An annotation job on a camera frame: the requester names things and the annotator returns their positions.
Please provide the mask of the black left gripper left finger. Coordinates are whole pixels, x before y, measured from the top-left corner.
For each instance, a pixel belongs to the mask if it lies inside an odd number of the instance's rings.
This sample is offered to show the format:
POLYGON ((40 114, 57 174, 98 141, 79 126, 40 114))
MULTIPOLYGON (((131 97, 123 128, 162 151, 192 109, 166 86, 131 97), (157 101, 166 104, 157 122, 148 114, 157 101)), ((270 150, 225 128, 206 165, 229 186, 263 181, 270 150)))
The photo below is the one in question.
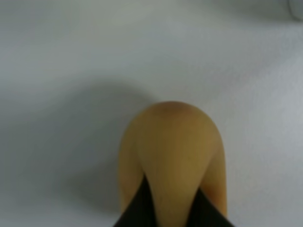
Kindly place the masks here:
POLYGON ((156 227, 152 194, 146 177, 135 196, 113 227, 156 227))

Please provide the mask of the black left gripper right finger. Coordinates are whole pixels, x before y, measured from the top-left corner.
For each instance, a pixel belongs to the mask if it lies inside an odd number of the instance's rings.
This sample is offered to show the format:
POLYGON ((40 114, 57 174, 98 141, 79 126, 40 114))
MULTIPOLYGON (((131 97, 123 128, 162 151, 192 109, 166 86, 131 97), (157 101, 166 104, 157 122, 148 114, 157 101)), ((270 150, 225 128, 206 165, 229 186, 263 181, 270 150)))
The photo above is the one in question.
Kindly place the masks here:
POLYGON ((234 227, 234 225, 198 190, 191 210, 190 227, 234 227))

